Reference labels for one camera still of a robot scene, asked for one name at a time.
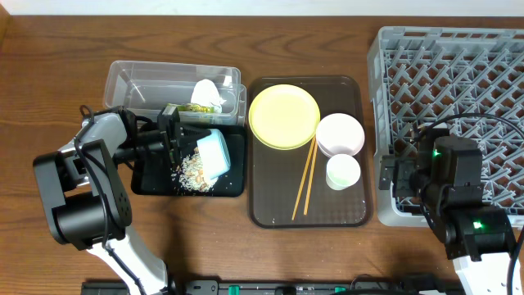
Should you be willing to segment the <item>light blue bowl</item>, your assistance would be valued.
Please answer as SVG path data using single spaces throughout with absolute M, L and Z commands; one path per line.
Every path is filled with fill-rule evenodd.
M 218 129 L 209 129 L 210 134 L 196 144 L 200 154 L 203 173 L 207 179 L 216 179 L 231 168 L 231 160 L 225 137 Z

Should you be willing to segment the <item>rice food waste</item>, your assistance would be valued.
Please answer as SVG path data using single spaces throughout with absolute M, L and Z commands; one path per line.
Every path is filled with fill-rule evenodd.
M 204 172 L 203 161 L 199 149 L 195 147 L 193 153 L 183 158 L 182 164 L 171 170 L 171 181 L 176 188 L 185 191 L 207 193 L 213 190 L 218 179 L 209 178 Z

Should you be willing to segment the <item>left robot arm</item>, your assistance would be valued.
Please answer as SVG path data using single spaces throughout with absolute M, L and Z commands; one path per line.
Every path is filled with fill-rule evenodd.
M 155 128 L 141 130 L 126 107 L 93 111 L 82 105 L 80 131 L 55 152 L 33 161 L 34 175 L 51 235 L 103 260 L 130 294 L 180 294 L 165 262 L 155 256 L 132 226 L 129 196 L 118 166 L 149 156 L 162 159 L 160 174 L 182 162 L 180 151 L 210 135 L 210 130 L 181 122 L 178 109 L 166 106 Z

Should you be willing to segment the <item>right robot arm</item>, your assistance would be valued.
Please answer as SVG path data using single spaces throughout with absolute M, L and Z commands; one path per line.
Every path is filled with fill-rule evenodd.
M 378 188 L 391 197 L 415 197 L 466 294 L 521 294 L 519 252 L 507 213 L 482 200 L 482 153 L 447 129 L 421 132 L 414 157 L 380 159 Z

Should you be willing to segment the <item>green snack wrapper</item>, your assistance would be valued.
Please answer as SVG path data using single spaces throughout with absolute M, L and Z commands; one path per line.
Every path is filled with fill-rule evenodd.
M 186 103 L 182 105 L 168 103 L 168 107 L 176 107 L 178 111 L 200 112 L 213 114 L 215 109 L 213 107 L 205 107 L 196 103 Z

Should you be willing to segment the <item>white napkin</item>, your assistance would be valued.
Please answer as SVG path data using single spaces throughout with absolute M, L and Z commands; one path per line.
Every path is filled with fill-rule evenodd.
M 209 79 L 203 79 L 196 83 L 190 103 L 202 107 L 209 107 L 214 113 L 222 113 L 222 105 L 225 100 L 221 98 L 215 83 Z

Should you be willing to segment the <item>wooden chopstick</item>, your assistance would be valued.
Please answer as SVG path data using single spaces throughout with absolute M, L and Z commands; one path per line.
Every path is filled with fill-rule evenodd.
M 311 142 L 310 142 L 309 151 L 308 151 L 308 154 L 307 154 L 307 157 L 306 157 L 305 166 L 304 166 L 304 169 L 303 169 L 303 173 L 302 173 L 302 176 L 301 176 L 301 179 L 300 179 L 300 185 L 299 185 L 298 192 L 297 192 L 297 195 L 296 195 L 295 205 L 294 205 L 293 212 L 292 212 L 292 215 L 291 215 L 291 220 L 295 220 L 295 218 L 296 218 L 296 213 L 297 213 L 297 210 L 298 210 L 298 206 L 300 204 L 300 198 L 301 198 L 302 191 L 303 191 L 303 188 L 304 188 L 304 185 L 305 185 L 305 179 L 306 179 L 306 175 L 307 175 L 307 172 L 308 172 L 308 169 L 309 169 L 309 164 L 310 164 L 310 161 L 311 161 L 311 157 L 313 155 L 314 147 L 316 145 L 315 141 L 316 141 L 316 138 L 313 137 L 311 139 Z
M 303 210 L 304 216 L 306 216 L 309 212 L 309 200 L 310 200 L 313 177 L 314 177 L 314 169 L 316 165 L 317 151 L 318 151 L 318 144 L 317 144 L 316 138 L 312 138 L 307 161 L 306 161 L 306 166 L 305 166 L 305 170 L 307 172 L 306 175 L 308 176 L 308 183 L 306 186 L 305 206 Z

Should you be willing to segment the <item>pink bowl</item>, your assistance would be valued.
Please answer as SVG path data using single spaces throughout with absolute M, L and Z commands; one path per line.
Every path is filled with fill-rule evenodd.
M 334 113 L 318 123 L 316 141 L 320 151 L 327 157 L 336 154 L 354 156 L 364 147 L 364 128 L 353 116 Z

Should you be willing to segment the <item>white cup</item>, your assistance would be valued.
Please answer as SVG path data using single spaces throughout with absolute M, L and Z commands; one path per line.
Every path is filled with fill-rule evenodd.
M 326 164 L 326 183 L 333 190 L 343 190 L 356 184 L 361 176 L 360 165 L 350 155 L 336 154 Z

